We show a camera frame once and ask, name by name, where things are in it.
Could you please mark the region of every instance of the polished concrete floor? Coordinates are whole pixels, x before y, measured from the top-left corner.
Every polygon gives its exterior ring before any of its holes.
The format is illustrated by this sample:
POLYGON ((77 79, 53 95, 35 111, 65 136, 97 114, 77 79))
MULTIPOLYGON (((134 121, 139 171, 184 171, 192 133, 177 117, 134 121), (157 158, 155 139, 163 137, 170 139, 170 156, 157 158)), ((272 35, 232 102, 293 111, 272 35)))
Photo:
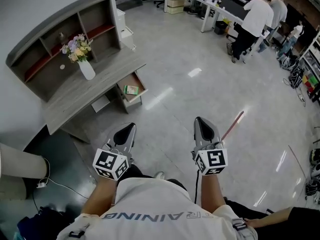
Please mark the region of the polished concrete floor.
POLYGON ((225 139, 229 166, 219 175, 223 194, 259 211, 313 205, 311 199, 306 204, 304 183, 318 134, 313 127, 320 125, 319 105, 310 102, 303 86, 304 107, 295 90, 283 83, 289 73, 279 68, 273 50, 254 54, 247 64, 234 64, 225 36, 201 33, 200 18, 163 13, 151 1, 127 10, 125 22, 134 32, 136 53, 147 62, 138 73, 148 92, 131 114, 111 104, 86 116, 83 127, 94 149, 111 129, 134 122, 131 153, 138 167, 149 175, 164 171, 193 198, 194 119, 212 121, 223 135, 244 111, 225 139))

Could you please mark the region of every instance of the person's left hand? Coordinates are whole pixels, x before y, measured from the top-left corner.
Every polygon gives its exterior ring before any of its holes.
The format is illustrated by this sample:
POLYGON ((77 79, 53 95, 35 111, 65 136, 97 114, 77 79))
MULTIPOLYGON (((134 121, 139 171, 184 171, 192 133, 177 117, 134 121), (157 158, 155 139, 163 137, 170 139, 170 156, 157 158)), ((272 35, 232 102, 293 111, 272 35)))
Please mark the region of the person's left hand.
POLYGON ((250 227, 253 227, 254 229, 255 228, 260 228, 260 219, 258 218, 255 218, 255 219, 247 219, 247 218, 244 218, 244 221, 245 221, 245 224, 247 226, 250 226, 250 227))

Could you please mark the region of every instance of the black sleeve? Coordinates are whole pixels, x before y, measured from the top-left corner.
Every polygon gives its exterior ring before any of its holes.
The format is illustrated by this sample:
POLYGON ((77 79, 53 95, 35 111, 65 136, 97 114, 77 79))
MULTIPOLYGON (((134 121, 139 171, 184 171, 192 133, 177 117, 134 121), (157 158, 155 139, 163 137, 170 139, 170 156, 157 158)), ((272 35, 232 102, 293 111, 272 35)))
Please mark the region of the black sleeve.
POLYGON ((303 232, 315 231, 320 221, 320 211, 308 208, 293 207, 288 222, 293 229, 303 232))

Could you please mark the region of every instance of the white t-shirt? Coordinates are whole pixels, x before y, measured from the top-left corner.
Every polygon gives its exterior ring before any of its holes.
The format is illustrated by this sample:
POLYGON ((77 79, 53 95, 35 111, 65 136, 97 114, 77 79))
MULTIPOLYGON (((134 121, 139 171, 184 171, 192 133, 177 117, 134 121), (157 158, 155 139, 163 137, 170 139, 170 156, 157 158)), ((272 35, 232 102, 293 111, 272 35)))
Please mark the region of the white t-shirt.
POLYGON ((274 30, 280 22, 286 22, 288 9, 282 0, 272 0, 269 5, 273 10, 271 28, 274 30))
POLYGON ((57 240, 79 230, 85 231, 81 239, 86 240, 236 240, 231 222, 236 218, 228 205, 207 212, 169 181, 128 178, 118 185, 114 207, 101 217, 81 214, 57 240))
POLYGON ((298 25, 298 26, 295 26, 293 31, 297 30, 297 32, 293 35, 296 39, 298 39, 300 36, 300 33, 302 32, 302 26, 301 25, 298 25))
POLYGON ((254 35, 260 37, 265 25, 271 27, 274 18, 274 11, 264 0, 251 0, 244 7, 250 10, 245 16, 241 27, 254 35))

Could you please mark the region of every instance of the black bin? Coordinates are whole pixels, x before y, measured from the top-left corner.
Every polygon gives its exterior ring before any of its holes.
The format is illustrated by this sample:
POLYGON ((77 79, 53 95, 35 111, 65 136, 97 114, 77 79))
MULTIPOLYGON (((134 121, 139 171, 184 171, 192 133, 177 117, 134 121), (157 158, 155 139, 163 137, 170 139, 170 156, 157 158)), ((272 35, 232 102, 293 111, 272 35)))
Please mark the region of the black bin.
POLYGON ((225 32, 227 26, 228 24, 224 21, 217 21, 215 23, 214 33, 216 33, 217 35, 222 35, 225 32))

